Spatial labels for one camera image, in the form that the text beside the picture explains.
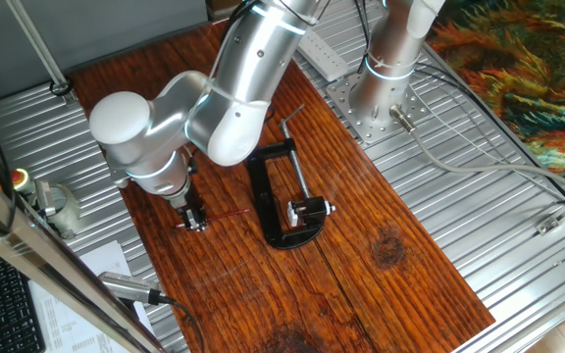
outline wood grain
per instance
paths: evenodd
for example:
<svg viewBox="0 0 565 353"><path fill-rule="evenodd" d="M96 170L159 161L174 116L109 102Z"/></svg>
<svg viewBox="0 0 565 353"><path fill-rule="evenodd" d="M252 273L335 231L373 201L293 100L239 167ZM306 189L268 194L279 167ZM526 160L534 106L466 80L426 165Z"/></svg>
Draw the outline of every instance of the wood grain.
<svg viewBox="0 0 565 353"><path fill-rule="evenodd" d="M225 24L205 25L72 75L89 112L130 90L147 99L180 72L208 73ZM316 240L290 251L267 245L255 212L204 232L174 231L178 214L138 186L122 190L163 287L191 309L211 352L451 351L493 323L483 303L383 179L303 73L291 64L260 145L289 123L309 189L337 206ZM193 182L209 215L252 209L243 165L196 155ZM301 195L287 159L268 162L281 206ZM182 313L176 312L186 328ZM198 351L192 329L189 347Z"/></svg>

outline metal grating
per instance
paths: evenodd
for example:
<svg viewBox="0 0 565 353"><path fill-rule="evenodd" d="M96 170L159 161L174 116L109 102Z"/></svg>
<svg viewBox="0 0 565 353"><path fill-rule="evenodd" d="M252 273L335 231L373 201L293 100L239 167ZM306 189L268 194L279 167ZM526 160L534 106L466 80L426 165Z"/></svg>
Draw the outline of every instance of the metal grating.
<svg viewBox="0 0 565 353"><path fill-rule="evenodd" d="M368 2L370 26L385 14L379 2ZM314 28L348 63L349 74L358 69L365 50L360 24L351 0L333 0ZM294 59L349 127L326 94L329 82L299 54ZM428 47L420 61L442 66ZM469 167L497 163L484 150L511 163L531 163L529 152L497 118L481 112L458 90L420 73L414 74L411 84L452 128L430 114L415 121L422 139L443 162ZM348 130L355 136L353 129ZM372 144L358 137L357 141L496 318L494 325L456 351L524 350L565 320L565 306L561 306L565 303L565 225L547 236L539 236L535 228L561 207L558 201L563 198L548 181L537 177L538 185L506 171L463 175L440 170L402 128ZM536 329L523 330L530 324Z"/></svg>
<svg viewBox="0 0 565 353"><path fill-rule="evenodd" d="M117 240L132 275L158 282L79 104L65 105L49 84L2 99L0 141L12 168L63 184L80 202L80 231L66 241L78 255ZM189 351L170 306L145 305L145 311L164 347Z"/></svg>

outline cable connector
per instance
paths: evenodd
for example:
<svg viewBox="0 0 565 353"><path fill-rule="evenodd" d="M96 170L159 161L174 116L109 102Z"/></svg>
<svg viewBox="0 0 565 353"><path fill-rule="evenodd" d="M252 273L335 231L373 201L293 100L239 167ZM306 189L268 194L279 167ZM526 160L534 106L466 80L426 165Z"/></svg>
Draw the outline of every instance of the cable connector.
<svg viewBox="0 0 565 353"><path fill-rule="evenodd" d="M151 280L105 272L98 276L115 295L122 299L158 305L163 295L160 285Z"/></svg>
<svg viewBox="0 0 565 353"><path fill-rule="evenodd" d="M402 111L399 105L394 104L389 108L389 114L392 118L398 120L402 127L407 130L407 133L411 134L411 132L415 131L416 125L413 124L413 121L407 117L406 114Z"/></svg>

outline power strip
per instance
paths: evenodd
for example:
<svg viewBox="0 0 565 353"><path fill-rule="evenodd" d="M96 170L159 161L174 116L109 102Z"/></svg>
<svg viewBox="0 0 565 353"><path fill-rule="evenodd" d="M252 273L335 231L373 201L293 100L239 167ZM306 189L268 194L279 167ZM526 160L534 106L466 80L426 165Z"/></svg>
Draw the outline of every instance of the power strip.
<svg viewBox="0 0 565 353"><path fill-rule="evenodd" d="M328 82L348 73L348 64L313 30L304 33L298 51Z"/></svg>

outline colorful painting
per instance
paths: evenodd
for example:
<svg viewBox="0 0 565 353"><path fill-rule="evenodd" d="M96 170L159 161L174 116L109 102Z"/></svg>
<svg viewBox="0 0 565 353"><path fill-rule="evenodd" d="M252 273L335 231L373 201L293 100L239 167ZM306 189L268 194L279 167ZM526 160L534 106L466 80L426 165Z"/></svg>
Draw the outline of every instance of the colorful painting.
<svg viewBox="0 0 565 353"><path fill-rule="evenodd" d="M429 44L552 171L565 168L565 0L447 0Z"/></svg>

